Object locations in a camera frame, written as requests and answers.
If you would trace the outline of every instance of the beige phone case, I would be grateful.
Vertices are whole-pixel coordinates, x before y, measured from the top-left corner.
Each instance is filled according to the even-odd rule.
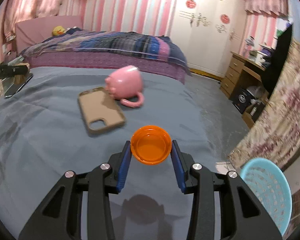
[[[126,122],[121,108],[103,87],[81,92],[78,100],[87,129],[91,133],[104,132]],[[92,129],[91,124],[100,120],[105,123],[105,127]]]

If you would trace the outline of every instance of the plaid blanket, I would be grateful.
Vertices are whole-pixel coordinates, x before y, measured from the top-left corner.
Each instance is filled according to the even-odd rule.
[[[90,32],[72,28],[63,35],[51,37],[24,49],[24,57],[37,57],[56,51],[111,52],[126,56],[161,60],[183,66],[188,72],[186,57],[169,37],[155,37],[135,32]]]

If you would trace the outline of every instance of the blue gripper pad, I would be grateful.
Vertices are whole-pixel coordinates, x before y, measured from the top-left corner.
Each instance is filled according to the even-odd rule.
[[[176,147],[172,143],[171,149],[171,160],[173,164],[174,173],[176,175],[177,183],[179,188],[181,189],[182,193],[186,191],[186,184],[185,184],[185,171],[182,168],[181,161],[177,152]]]
[[[130,166],[131,161],[131,150],[130,150],[130,144],[126,149],[126,152],[124,153],[124,157],[122,159],[119,171],[118,171],[118,178],[117,178],[117,191],[120,193],[121,190],[124,187],[124,184],[126,183],[126,178],[128,175],[128,170]]]

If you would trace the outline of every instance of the white wardrobe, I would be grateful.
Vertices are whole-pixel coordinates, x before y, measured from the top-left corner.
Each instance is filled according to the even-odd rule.
[[[246,15],[243,0],[177,0],[170,38],[190,68],[224,77]]]

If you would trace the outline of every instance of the mug handle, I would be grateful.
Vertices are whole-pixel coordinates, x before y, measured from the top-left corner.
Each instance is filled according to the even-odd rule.
[[[145,101],[145,97],[140,92],[137,92],[137,96],[138,96],[138,101],[137,102],[131,102],[127,99],[121,99],[120,103],[124,106],[127,106],[127,107],[132,107],[132,108],[140,107],[140,106],[143,105],[143,102]]]

